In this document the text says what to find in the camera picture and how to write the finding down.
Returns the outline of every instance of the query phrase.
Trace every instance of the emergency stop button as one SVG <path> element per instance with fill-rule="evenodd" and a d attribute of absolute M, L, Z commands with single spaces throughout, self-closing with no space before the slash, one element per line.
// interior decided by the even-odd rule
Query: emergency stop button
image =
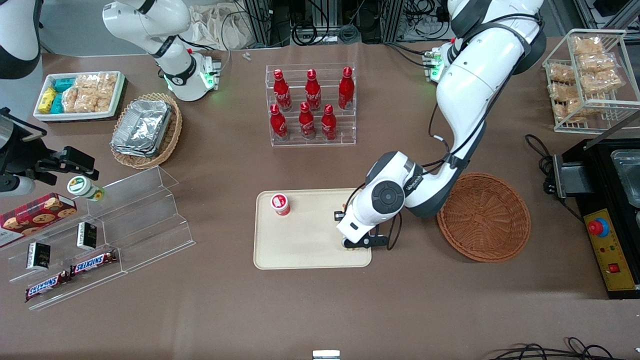
<path fill-rule="evenodd" d="M 595 218 L 587 224 L 587 230 L 589 234 L 603 238 L 609 234 L 609 223 L 603 218 Z"/>
<path fill-rule="evenodd" d="M 609 272 L 620 272 L 620 266 L 618 266 L 618 264 L 609 264 Z"/>

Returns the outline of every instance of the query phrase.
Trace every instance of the red cup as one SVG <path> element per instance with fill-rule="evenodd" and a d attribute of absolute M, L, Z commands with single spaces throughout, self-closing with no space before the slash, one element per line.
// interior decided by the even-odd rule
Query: red cup
<path fill-rule="evenodd" d="M 291 211 L 289 199 L 283 193 L 277 193 L 271 197 L 271 207 L 280 216 L 285 216 Z"/>

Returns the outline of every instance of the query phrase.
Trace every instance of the yellow snack box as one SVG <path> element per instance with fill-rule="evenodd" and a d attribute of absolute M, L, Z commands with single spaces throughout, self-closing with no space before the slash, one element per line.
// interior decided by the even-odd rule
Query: yellow snack box
<path fill-rule="evenodd" d="M 40 103 L 38 104 L 38 111 L 43 114 L 48 114 L 51 111 L 51 104 L 53 104 L 53 99 L 56 98 L 56 91 L 50 86 L 47 90 L 44 91 L 42 95 L 42 99 L 40 99 Z"/>

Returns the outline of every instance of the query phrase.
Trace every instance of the white tray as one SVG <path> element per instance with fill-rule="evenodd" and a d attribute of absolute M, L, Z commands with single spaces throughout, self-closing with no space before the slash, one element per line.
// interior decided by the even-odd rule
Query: white tray
<path fill-rule="evenodd" d="M 347 250 L 333 212 L 353 189 L 268 191 L 255 201 L 253 264 L 261 270 L 359 268 L 371 262 L 371 249 Z M 271 197 L 283 193 L 291 212 L 276 214 Z"/>
<path fill-rule="evenodd" d="M 74 78 L 78 75 L 83 74 L 92 74 L 97 75 L 100 72 L 69 72 L 67 74 L 51 74 L 47 75 L 44 79 L 44 84 L 42 85 L 42 89 L 40 91 L 40 95 L 38 96 L 38 101 L 36 102 L 36 106 L 33 109 L 33 117 L 42 121 L 42 122 L 64 122 L 64 121 L 73 121 L 73 120 L 91 120 L 91 119 L 102 119 L 105 117 L 112 117 L 115 115 L 116 110 L 118 109 L 118 100 L 120 100 L 120 94 L 122 93 L 122 88 L 124 86 L 125 76 L 120 71 L 106 71 L 106 72 L 114 72 L 118 74 L 118 79 L 116 80 L 116 87 L 113 90 L 113 95 L 111 96 L 111 104 L 109 105 L 108 111 L 102 111 L 99 113 L 63 113 L 63 114 L 43 114 L 38 111 L 38 104 L 40 104 L 40 100 L 44 95 L 45 90 L 50 86 L 53 86 L 53 82 L 57 79 L 66 79 L 66 78 Z"/>

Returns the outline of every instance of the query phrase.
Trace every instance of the cookie box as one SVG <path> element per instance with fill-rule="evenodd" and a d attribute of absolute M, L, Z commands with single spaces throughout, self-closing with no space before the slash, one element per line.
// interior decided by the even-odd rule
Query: cookie box
<path fill-rule="evenodd" d="M 92 119 L 103 119 L 106 117 L 112 117 L 115 115 L 116 110 L 118 109 L 118 103 L 120 100 L 120 94 L 122 93 L 122 88 L 124 87 L 125 76 L 120 71 L 108 71 L 108 73 L 114 73 L 118 75 L 116 80 L 116 85 L 113 90 L 113 95 L 111 96 L 111 104 L 109 105 L 108 111 L 101 112 L 90 112 L 90 113 L 62 113 L 62 114 L 44 114 L 38 110 L 38 104 L 42 99 L 45 91 L 53 86 L 53 83 L 57 79 L 67 79 L 67 78 L 75 78 L 78 75 L 97 75 L 100 72 L 70 72 L 67 74 L 51 74 L 47 75 L 44 79 L 44 84 L 42 85 L 42 90 L 40 91 L 40 95 L 38 96 L 38 102 L 36 102 L 36 106 L 33 109 L 33 117 L 42 121 L 42 122 L 66 122 L 66 121 L 78 121 L 78 120 L 92 120 Z"/>
<path fill-rule="evenodd" d="M 0 217 L 0 248 L 77 212 L 76 203 L 50 193 Z"/>

